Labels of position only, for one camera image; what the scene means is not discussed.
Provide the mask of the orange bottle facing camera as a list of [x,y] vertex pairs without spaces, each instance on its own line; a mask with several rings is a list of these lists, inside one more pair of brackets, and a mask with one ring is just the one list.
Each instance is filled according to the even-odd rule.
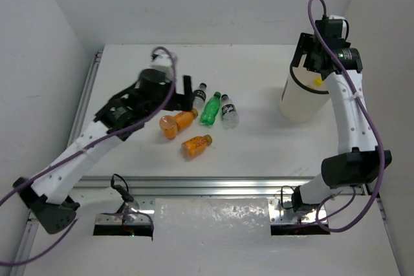
[[168,140],[174,140],[178,134],[177,121],[174,116],[166,115],[161,117],[159,121],[159,126],[162,131],[162,134]]

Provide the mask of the yellow cap clear bottle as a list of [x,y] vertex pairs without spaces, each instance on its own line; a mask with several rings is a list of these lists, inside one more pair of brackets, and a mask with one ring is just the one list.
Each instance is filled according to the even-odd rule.
[[323,80],[320,77],[315,78],[311,82],[307,84],[307,87],[314,90],[322,90],[323,89]]

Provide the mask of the orange bottle front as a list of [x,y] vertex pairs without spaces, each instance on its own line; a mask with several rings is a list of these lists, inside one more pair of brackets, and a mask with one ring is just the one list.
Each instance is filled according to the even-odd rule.
[[212,144],[213,140],[209,134],[196,136],[181,144],[181,153],[185,160],[191,160],[199,156],[204,150]]

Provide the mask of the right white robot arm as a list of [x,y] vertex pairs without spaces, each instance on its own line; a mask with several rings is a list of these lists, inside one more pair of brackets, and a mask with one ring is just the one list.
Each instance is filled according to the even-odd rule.
[[291,196],[295,213],[311,211],[345,187],[373,181],[380,187],[392,161],[391,152],[379,147],[377,133],[365,117],[362,60],[347,42],[347,21],[323,16],[314,26],[313,34],[301,34],[291,66],[302,64],[321,77],[334,109],[338,153],[323,160],[319,175],[295,188]]

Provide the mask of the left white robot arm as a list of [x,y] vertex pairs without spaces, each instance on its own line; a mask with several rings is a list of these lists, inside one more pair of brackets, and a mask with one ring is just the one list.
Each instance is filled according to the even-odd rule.
[[191,76],[182,77],[184,92],[162,71],[144,69],[132,85],[109,98],[81,135],[44,171],[18,178],[13,188],[51,235],[67,228],[82,204],[70,196],[74,185],[109,151],[126,141],[161,110],[190,111]]

